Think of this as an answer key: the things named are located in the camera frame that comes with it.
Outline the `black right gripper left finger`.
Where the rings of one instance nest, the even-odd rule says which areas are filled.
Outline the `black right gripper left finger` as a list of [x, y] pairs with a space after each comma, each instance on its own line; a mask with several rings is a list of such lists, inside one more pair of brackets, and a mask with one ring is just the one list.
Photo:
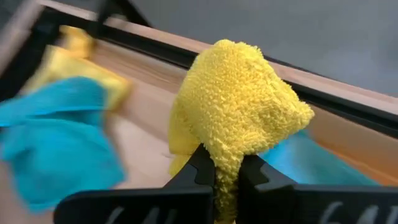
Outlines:
[[172, 177], [164, 186], [167, 187], [193, 187], [197, 185], [208, 185], [214, 187], [215, 165], [210, 158], [209, 152], [201, 144], [185, 163], [177, 175]]

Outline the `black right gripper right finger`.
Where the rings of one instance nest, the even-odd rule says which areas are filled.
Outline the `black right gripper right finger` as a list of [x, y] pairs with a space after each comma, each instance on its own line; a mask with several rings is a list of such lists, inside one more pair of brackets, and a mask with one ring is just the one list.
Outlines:
[[245, 156], [240, 168], [240, 177], [253, 186], [285, 187], [296, 182], [257, 155]]

